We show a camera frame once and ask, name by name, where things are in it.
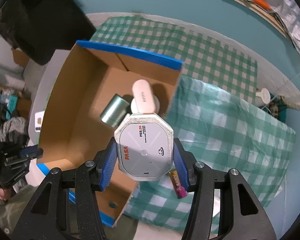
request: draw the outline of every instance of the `clothes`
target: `clothes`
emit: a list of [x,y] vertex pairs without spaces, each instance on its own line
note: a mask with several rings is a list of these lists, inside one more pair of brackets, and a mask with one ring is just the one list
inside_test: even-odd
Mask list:
[[0,141],[17,143],[20,136],[28,135],[28,123],[23,117],[12,117],[5,121],[0,126]]

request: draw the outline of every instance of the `metal screw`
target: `metal screw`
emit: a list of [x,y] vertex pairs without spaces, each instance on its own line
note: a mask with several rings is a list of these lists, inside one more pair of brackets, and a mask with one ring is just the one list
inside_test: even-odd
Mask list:
[[94,165],[94,161],[86,161],[87,167],[92,167]]
[[235,176],[239,174],[239,171],[237,169],[231,169],[230,172],[232,175],[235,175]]
[[57,174],[59,172],[59,170],[60,170],[59,168],[52,168],[51,173],[52,174]]
[[196,162],[195,166],[197,166],[198,168],[203,168],[204,167],[204,163],[203,162]]

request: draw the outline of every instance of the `checkered fabric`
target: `checkered fabric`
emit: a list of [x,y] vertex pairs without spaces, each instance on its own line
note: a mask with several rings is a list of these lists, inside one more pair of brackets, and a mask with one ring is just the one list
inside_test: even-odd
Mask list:
[[[295,132],[249,104],[257,87],[256,60],[213,37],[137,16],[108,19],[91,41],[184,61],[166,117],[175,137],[197,160],[212,168],[237,168],[263,206],[269,204],[286,172]],[[182,231],[192,198],[189,194],[178,199],[170,178],[164,176],[140,183],[125,212],[144,222]],[[217,229],[218,215],[212,220],[211,232]]]
[[91,41],[122,45],[163,54],[185,62],[182,73],[216,85],[253,103],[257,61],[228,44],[178,25],[138,16],[113,17]]
[[[185,148],[211,168],[238,169],[266,207],[282,182],[295,142],[286,124],[214,85],[181,76],[166,121]],[[193,195],[178,199],[168,176],[142,182],[126,214],[184,230]],[[218,215],[212,220],[217,233]]]

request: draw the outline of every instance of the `white cylinder cap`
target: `white cylinder cap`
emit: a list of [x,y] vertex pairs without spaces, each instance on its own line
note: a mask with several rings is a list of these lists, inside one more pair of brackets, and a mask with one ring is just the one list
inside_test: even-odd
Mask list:
[[147,80],[139,79],[135,81],[132,85],[132,93],[139,113],[155,112],[154,95]]
[[[154,95],[154,103],[155,103],[155,113],[158,114],[159,110],[160,110],[160,101],[156,95]],[[130,107],[131,107],[131,112],[133,114],[138,114],[137,104],[136,104],[136,100],[134,98],[131,101]]]

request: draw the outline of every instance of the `orange object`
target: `orange object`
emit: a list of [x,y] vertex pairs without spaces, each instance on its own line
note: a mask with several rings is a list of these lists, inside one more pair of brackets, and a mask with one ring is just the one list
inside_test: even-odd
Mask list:
[[264,0],[252,0],[252,1],[260,5],[263,9],[271,10],[270,5]]

